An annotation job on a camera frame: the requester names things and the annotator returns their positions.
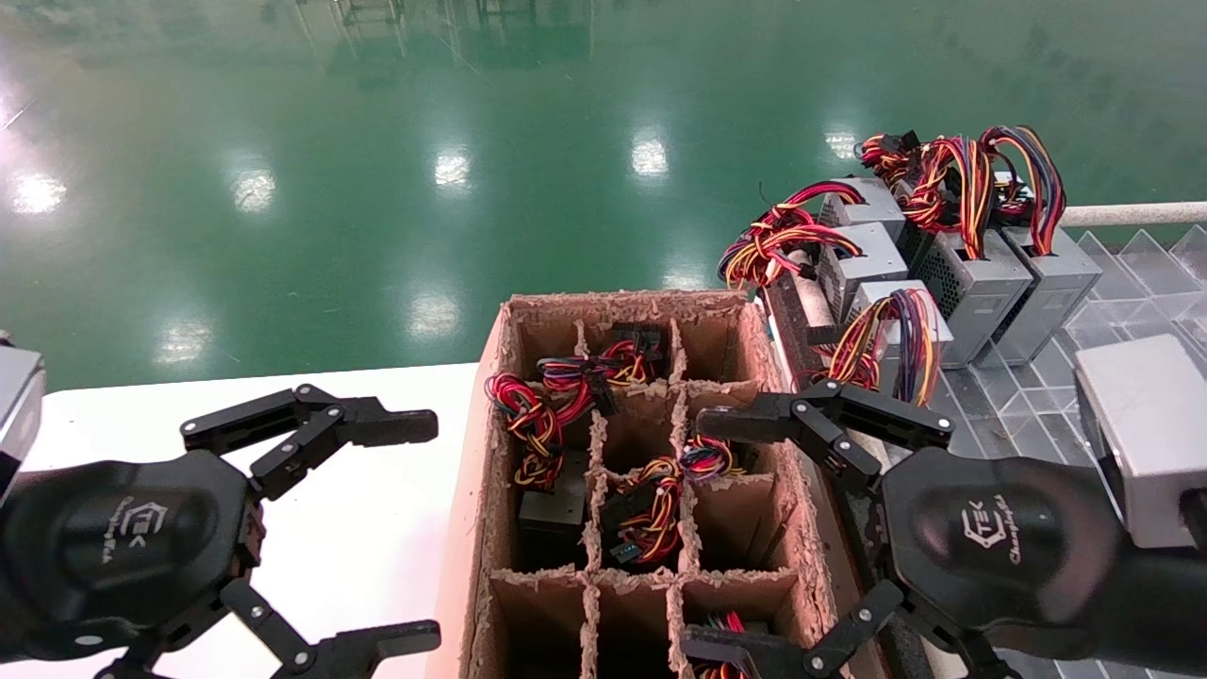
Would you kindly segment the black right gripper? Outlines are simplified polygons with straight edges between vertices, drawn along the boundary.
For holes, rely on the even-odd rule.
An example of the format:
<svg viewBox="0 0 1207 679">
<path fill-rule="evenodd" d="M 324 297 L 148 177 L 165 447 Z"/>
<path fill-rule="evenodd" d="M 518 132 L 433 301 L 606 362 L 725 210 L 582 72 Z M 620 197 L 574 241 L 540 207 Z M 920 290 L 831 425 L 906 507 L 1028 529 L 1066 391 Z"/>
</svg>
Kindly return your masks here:
<svg viewBox="0 0 1207 679">
<path fill-rule="evenodd" d="M 811 646 L 687 626 L 681 646 L 690 657 L 737 666 L 750 678 L 836 678 L 896 617 L 957 654 L 969 678 L 1018 678 L 990 640 L 1056 660 L 1086 657 L 1098 645 L 1090 614 L 1129 534 L 1097 472 L 1022 456 L 960 458 L 940 451 L 952 437 L 947 417 L 858 384 L 826 381 L 759 392 L 746 406 L 702 408 L 696 431 L 727 441 L 792 441 L 865 497 L 876 493 L 884 466 L 851 431 L 916 453 L 880 482 L 890 570 L 900 584 L 879 583 Z"/>
</svg>

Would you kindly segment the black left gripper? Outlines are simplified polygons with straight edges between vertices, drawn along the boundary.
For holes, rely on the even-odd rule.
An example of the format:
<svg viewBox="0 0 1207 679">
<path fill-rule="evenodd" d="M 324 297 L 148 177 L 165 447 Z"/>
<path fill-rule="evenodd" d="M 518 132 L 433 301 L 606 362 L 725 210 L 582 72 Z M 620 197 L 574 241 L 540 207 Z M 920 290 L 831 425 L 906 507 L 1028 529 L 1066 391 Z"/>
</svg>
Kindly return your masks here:
<svg viewBox="0 0 1207 679">
<path fill-rule="evenodd" d="M 173 678 L 154 672 L 161 656 L 225 613 L 279 661 L 272 678 L 372 678 L 385 660 L 435 652 L 435 620 L 307 643 L 247 579 L 266 537 L 258 498 L 288 494 L 346 444 L 418 444 L 438 431 L 431 409 L 389 411 L 377 397 L 302 384 L 183 422 L 186 450 L 210 453 L 19 474 L 2 503 L 2 658 L 126 648 L 94 678 Z M 215 456 L 275 437 L 250 482 Z"/>
</svg>

